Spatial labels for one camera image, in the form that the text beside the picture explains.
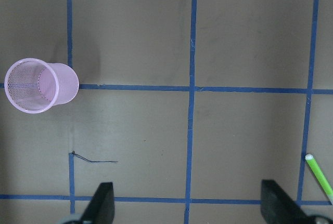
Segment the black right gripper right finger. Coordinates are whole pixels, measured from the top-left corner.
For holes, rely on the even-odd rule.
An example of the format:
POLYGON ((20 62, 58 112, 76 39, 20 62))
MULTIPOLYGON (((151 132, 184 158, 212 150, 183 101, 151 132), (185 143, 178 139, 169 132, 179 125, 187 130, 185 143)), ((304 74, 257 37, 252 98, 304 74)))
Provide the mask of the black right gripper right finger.
POLYGON ((261 215, 266 223, 309 223, 308 216, 275 180, 261 181, 261 215))

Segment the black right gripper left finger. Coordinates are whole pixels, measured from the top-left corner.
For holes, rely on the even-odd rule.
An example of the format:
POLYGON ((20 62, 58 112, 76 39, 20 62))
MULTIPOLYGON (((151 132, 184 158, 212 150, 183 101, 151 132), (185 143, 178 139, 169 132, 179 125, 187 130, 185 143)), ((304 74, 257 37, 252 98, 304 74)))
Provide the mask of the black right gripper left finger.
POLYGON ((88 207, 80 218, 80 223, 113 223, 114 190, 112 182, 101 183, 88 207))

